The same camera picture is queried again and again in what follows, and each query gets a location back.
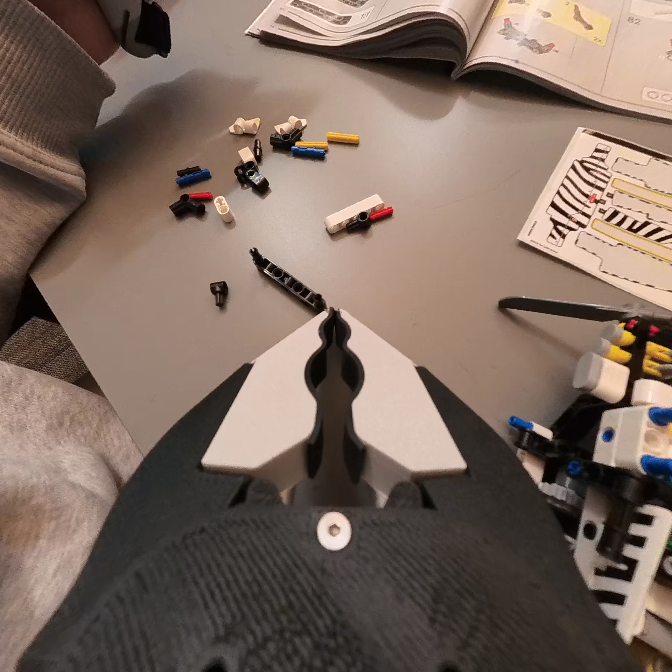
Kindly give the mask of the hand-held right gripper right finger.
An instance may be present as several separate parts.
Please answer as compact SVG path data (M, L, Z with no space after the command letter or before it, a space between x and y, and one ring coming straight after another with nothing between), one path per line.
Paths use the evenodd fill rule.
M467 464L411 359L344 310L334 312L341 375L352 393L343 456L382 508L399 483L462 475Z

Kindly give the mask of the long black lego beam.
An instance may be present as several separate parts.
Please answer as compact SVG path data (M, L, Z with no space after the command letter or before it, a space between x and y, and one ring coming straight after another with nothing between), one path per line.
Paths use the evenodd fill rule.
M327 303L322 294L315 292L284 268L262 255L256 247L251 248L249 254L256 268L292 298L297 299L315 313L321 313L327 309Z

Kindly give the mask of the lego instruction booklet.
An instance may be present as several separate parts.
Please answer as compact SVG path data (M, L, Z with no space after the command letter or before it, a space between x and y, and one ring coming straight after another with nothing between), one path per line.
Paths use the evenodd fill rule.
M351 59L510 72L612 112L671 121L670 1L272 1L248 36Z

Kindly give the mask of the grey woven seat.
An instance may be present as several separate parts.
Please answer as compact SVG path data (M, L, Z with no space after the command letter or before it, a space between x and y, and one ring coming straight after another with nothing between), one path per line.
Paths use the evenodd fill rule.
M1 347L1 361L75 384L89 369L62 326L32 317Z

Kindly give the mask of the black connector with red axle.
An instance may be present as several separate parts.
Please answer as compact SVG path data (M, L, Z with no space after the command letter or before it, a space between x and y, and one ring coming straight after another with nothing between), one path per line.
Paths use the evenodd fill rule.
M392 206L384 207L380 210L373 210L371 212L362 211L357 214L354 220L346 224L345 230L348 233L368 230L373 223L389 218L392 214L394 214L394 208Z
M206 204L214 199L210 191L198 191L181 194L169 205L169 210L178 219L185 217L203 217L206 214Z

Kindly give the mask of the lego vehicle model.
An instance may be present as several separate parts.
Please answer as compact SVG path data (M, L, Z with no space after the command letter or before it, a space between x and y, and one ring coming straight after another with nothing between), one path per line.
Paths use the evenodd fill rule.
M660 575L671 582L671 310L523 296L498 308L594 321L578 397L545 427L510 416L524 466L574 540L574 559L626 643L645 630Z

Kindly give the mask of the person's left hand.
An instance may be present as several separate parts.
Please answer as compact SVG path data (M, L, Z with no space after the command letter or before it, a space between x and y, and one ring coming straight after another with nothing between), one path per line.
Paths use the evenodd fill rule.
M70 1L65 20L66 32L98 65L119 51L118 38L96 1Z

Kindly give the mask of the person's left forearm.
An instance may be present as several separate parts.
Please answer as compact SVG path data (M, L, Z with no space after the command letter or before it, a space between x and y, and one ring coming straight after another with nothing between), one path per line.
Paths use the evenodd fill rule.
M1 342L29 268L86 198L79 149L115 91L64 29L68 8L1 2Z

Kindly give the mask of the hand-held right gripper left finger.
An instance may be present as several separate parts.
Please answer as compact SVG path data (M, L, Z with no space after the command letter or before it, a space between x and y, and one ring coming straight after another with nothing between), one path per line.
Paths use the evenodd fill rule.
M319 313L257 357L207 447L210 473L272 483L290 503L297 484L321 466L324 410L335 310Z

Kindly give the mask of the zebra striped sticker sheet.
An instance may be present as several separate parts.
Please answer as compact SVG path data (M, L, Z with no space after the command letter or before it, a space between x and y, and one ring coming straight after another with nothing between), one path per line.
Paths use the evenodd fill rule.
M671 156L577 128L517 240L671 311Z

